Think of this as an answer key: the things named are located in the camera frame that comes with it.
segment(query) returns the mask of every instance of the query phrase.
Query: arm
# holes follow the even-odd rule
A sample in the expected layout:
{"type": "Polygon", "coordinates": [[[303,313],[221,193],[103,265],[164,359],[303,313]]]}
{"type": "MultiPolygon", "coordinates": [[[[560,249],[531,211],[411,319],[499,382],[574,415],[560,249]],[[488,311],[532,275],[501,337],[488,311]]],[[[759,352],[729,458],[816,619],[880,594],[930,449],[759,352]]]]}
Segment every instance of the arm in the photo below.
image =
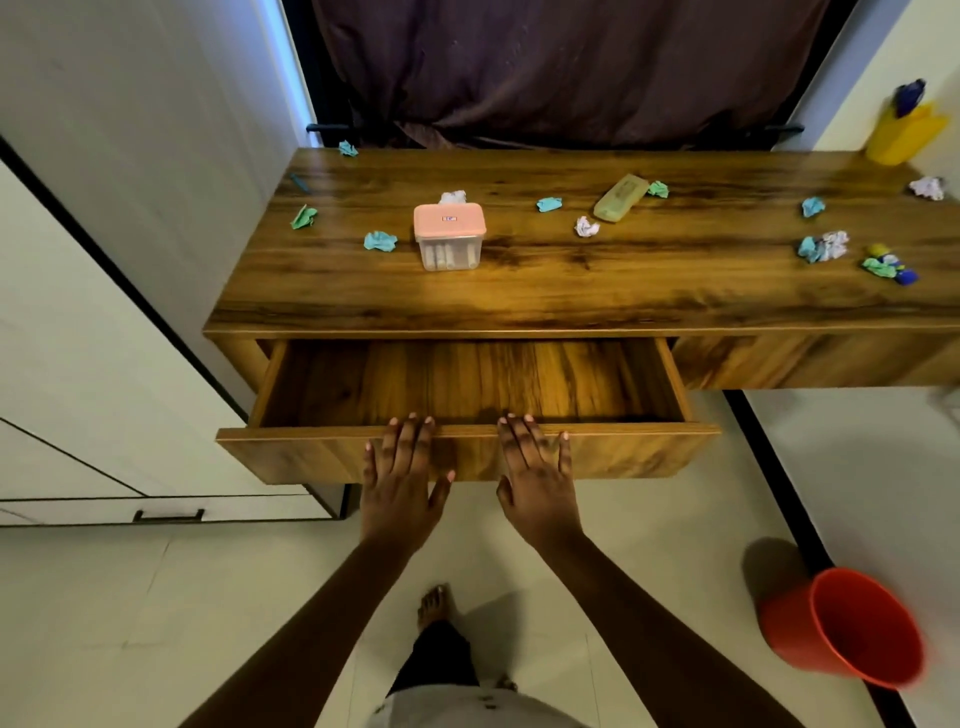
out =
{"type": "Polygon", "coordinates": [[[427,494],[432,418],[396,419],[379,462],[366,449],[361,538],[343,565],[273,637],[213,693],[183,728],[313,728],[380,601],[444,510],[454,473],[427,494]]]}
{"type": "Polygon", "coordinates": [[[559,465],[533,418],[501,419],[504,514],[587,613],[662,728],[803,728],[767,691],[644,592],[583,532],[569,436],[559,465]]]}

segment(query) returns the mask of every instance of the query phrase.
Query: hand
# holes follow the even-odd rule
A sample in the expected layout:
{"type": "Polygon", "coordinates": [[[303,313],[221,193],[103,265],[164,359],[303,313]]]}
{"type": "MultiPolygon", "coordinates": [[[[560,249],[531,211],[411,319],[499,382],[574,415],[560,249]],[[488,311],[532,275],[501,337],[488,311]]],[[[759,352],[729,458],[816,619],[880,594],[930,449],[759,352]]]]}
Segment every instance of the hand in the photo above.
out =
{"type": "Polygon", "coordinates": [[[573,490],[570,436],[560,437],[559,464],[532,415],[501,417],[496,426],[510,476],[496,496],[507,520],[540,553],[583,534],[573,490]]]}
{"type": "Polygon", "coordinates": [[[380,457],[367,443],[364,452],[363,494],[360,496],[360,541],[399,549],[412,556],[433,531],[450,495],[454,471],[439,478],[427,494],[430,442],[436,427],[432,417],[423,420],[418,433],[415,412],[401,429],[396,417],[383,435],[380,457]]]}

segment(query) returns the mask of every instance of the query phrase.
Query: closed drawer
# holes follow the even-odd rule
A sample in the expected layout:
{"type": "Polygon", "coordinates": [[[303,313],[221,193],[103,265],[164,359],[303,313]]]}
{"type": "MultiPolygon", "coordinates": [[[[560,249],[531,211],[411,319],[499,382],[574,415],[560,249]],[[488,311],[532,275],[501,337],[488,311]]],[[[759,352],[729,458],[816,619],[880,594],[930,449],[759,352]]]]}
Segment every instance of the closed drawer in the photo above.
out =
{"type": "Polygon", "coordinates": [[[432,475],[496,480],[496,420],[535,414],[570,433],[579,478],[661,477],[715,425],[693,421],[663,339],[280,341],[250,426],[217,441],[264,483],[358,482],[364,444],[409,412],[433,415],[432,475]]]}
{"type": "Polygon", "coordinates": [[[316,498],[297,496],[122,497],[0,501],[0,525],[211,523],[329,519],[316,498]]]}

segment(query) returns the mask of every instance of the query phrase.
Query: finger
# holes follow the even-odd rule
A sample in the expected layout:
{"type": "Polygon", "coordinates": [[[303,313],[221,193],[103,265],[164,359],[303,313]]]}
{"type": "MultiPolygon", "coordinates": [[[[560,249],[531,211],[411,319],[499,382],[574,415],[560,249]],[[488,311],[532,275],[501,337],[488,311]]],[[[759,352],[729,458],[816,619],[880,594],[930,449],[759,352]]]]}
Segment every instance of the finger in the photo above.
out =
{"type": "Polygon", "coordinates": [[[456,476],[457,474],[454,471],[450,471],[446,476],[438,477],[437,482],[433,486],[433,493],[430,494],[429,507],[431,511],[436,511],[437,518],[444,512],[446,499],[450,497],[450,486],[456,476]]]}
{"type": "Polygon", "coordinates": [[[537,443],[534,441],[534,436],[530,434],[530,428],[527,427],[527,424],[513,415],[507,417],[507,422],[510,423],[510,428],[514,431],[516,443],[520,446],[520,452],[523,453],[523,459],[527,461],[527,465],[533,467],[543,462],[540,451],[537,450],[537,443]]]}
{"type": "Polygon", "coordinates": [[[368,442],[363,449],[363,489],[369,490],[376,485],[376,456],[373,445],[368,442]]]}
{"type": "Polygon", "coordinates": [[[423,420],[417,443],[414,445],[414,459],[410,464],[411,473],[426,473],[430,465],[430,443],[433,441],[433,430],[436,427],[432,417],[423,420]]]}
{"type": "Polygon", "coordinates": [[[506,475],[500,476],[500,482],[496,486],[496,499],[500,501],[504,514],[514,507],[514,489],[506,475]]]}
{"type": "Polygon", "coordinates": [[[557,463],[560,472],[567,477],[573,477],[573,458],[570,456],[570,433],[560,435],[560,459],[557,463]]]}
{"type": "Polygon", "coordinates": [[[540,426],[537,424],[537,421],[534,420],[533,415],[524,415],[523,422],[527,424],[527,429],[530,430],[530,434],[534,438],[534,442],[537,443],[537,452],[540,453],[540,459],[545,463],[550,460],[550,442],[543,436],[543,433],[540,432],[540,426]]]}
{"type": "Polygon", "coordinates": [[[410,462],[414,459],[414,439],[417,436],[417,413],[411,412],[403,423],[400,436],[396,439],[393,473],[406,475],[410,472],[410,462]]]}
{"type": "Polygon", "coordinates": [[[507,425],[507,418],[501,417],[496,421],[496,434],[500,437],[500,447],[503,448],[503,457],[507,461],[507,470],[511,473],[527,470],[527,461],[523,459],[520,445],[516,443],[514,431],[507,425]]]}
{"type": "Polygon", "coordinates": [[[389,473],[394,469],[394,455],[396,454],[396,434],[399,432],[396,417],[390,418],[383,433],[383,446],[380,448],[380,463],[377,469],[381,473],[389,473]]]}

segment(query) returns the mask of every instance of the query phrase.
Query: person's left hand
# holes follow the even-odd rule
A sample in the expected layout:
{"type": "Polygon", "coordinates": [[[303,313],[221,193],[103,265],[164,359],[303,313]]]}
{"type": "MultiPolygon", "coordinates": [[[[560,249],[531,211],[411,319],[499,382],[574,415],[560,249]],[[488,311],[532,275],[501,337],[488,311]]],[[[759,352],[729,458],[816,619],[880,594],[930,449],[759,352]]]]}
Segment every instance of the person's left hand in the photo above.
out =
{"type": "Polygon", "coordinates": [[[433,531],[450,495],[454,471],[438,478],[428,495],[430,442],[436,427],[432,417],[419,426],[416,413],[403,423],[390,420],[380,456],[367,443],[364,452],[363,494],[360,497],[360,541],[414,554],[433,531]]]}

